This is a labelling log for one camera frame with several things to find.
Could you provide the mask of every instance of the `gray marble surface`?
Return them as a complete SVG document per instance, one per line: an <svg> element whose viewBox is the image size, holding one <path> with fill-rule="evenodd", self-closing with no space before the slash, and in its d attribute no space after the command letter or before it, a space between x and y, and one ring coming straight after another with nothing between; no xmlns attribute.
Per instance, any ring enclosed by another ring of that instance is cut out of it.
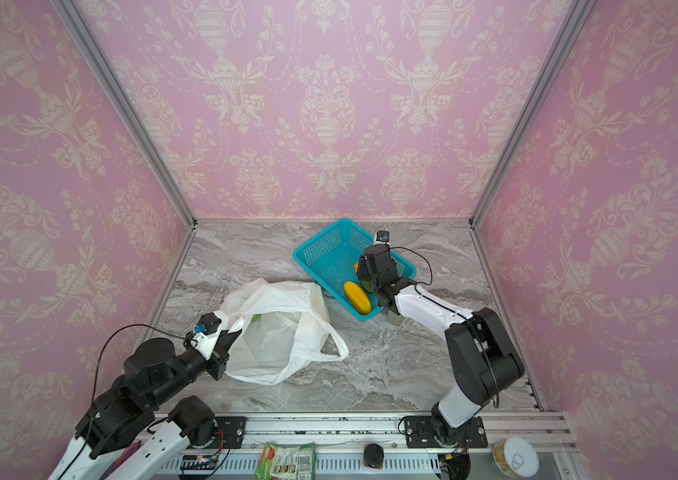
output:
<svg viewBox="0 0 678 480"><path fill-rule="evenodd" d="M312 281L293 260L294 249L328 224L201 224L158 326L183 335L200 315L217 310L224 296L259 277L268 282ZM366 230L389 230L391 244L426 256L434 269L428 290L444 300L478 310L493 306L466 223L367 222ZM429 270L416 255L398 250L427 281ZM416 322L394 326L382 312L358 321L324 291L331 323L350 356L342 362L312 362L276 386L202 376L182 391L197 395L216 412L429 410L448 393L453 374L446 344ZM183 347L177 345L177 351ZM335 349L329 342L325 352ZM500 408L533 408L528 381L501 394ZM173 408L178 398L163 410Z"/></svg>

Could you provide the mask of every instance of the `floral wallpaper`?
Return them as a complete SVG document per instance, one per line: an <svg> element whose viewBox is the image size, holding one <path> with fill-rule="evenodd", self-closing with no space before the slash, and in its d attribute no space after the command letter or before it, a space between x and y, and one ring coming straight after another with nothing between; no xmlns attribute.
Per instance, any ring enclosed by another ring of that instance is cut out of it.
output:
<svg viewBox="0 0 678 480"><path fill-rule="evenodd" d="M678 478L678 0L595 4L481 235L591 478Z"/></svg>
<svg viewBox="0 0 678 480"><path fill-rule="evenodd" d="M186 233L51 4L0 0L0 477L51 472Z"/></svg>
<svg viewBox="0 0 678 480"><path fill-rule="evenodd" d="M199 218L470 217L570 0L77 0Z"/></svg>

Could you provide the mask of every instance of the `yellow fruit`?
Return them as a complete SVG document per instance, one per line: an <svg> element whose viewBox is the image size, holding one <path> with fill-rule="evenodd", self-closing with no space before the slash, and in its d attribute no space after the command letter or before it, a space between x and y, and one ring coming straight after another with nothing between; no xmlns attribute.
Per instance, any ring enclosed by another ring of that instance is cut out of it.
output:
<svg viewBox="0 0 678 480"><path fill-rule="evenodd" d="M344 283L344 293L347 298L350 299L352 306L355 307L355 310L362 313L363 315L368 315L371 313L371 301L368 300L368 295L363 292L363 289L358 286L357 283L347 282Z"/></svg>

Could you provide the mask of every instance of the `green snack package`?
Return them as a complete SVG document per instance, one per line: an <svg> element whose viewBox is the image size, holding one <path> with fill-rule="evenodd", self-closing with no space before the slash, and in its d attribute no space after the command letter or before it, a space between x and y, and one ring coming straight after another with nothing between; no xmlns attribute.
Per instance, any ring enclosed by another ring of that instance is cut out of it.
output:
<svg viewBox="0 0 678 480"><path fill-rule="evenodd" d="M256 467L256 480L314 480L315 444L283 447L264 445Z"/></svg>

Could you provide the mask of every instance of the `pink wallpaper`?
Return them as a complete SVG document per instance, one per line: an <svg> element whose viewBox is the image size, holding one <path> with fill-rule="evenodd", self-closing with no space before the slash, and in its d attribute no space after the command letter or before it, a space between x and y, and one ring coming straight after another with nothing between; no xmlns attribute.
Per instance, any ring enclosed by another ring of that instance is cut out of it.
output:
<svg viewBox="0 0 678 480"><path fill-rule="evenodd" d="M185 235L51 4L0 0L0 478L50 473Z"/></svg>
<svg viewBox="0 0 678 480"><path fill-rule="evenodd" d="M199 218L469 217L569 0L78 0Z"/></svg>
<svg viewBox="0 0 678 480"><path fill-rule="evenodd" d="M595 4L481 235L591 477L678 478L678 0Z"/></svg>

